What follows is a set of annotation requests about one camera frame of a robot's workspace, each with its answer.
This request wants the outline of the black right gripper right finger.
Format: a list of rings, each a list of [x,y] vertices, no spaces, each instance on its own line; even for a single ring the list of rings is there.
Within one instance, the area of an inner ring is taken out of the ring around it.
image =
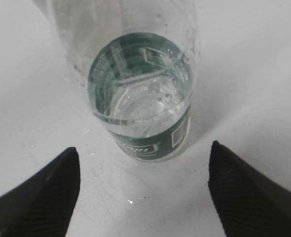
[[[291,237],[291,192],[218,141],[208,188],[227,237]]]

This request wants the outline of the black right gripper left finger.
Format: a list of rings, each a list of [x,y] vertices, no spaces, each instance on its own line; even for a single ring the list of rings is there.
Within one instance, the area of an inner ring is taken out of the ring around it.
[[[0,196],[0,237],[64,237],[80,191],[79,155],[66,148]]]

